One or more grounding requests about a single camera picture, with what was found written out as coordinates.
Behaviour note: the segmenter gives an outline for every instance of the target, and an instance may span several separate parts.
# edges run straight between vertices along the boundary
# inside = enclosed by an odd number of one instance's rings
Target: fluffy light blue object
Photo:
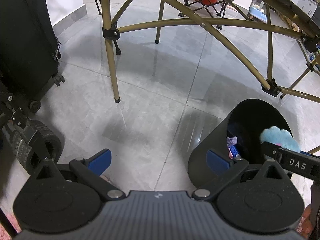
[[[276,126],[263,130],[260,134],[260,143],[269,142],[294,152],[300,152],[299,144],[287,130],[280,130]]]

